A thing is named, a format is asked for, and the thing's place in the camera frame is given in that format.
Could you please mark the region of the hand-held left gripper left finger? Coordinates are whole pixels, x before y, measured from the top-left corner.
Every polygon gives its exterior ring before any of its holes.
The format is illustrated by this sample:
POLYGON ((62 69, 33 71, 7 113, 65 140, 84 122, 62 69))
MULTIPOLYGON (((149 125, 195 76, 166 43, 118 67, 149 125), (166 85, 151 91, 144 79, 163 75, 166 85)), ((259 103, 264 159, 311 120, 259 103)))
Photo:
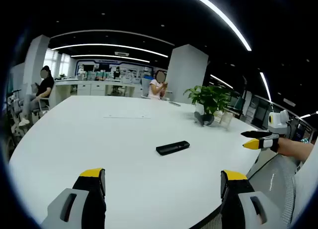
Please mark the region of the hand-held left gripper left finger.
POLYGON ((48 206, 43 229, 103 229, 105 169, 82 172, 72 188, 64 189, 48 206))

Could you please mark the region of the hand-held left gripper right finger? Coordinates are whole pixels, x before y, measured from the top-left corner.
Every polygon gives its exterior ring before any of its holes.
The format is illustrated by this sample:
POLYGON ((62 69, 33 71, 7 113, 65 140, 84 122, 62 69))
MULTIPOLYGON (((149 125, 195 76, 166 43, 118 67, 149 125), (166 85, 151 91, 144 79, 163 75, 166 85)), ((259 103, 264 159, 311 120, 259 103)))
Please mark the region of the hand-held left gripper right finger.
POLYGON ((221 171, 220 214, 224 229, 281 229, 278 207, 255 191, 244 174, 221 171))

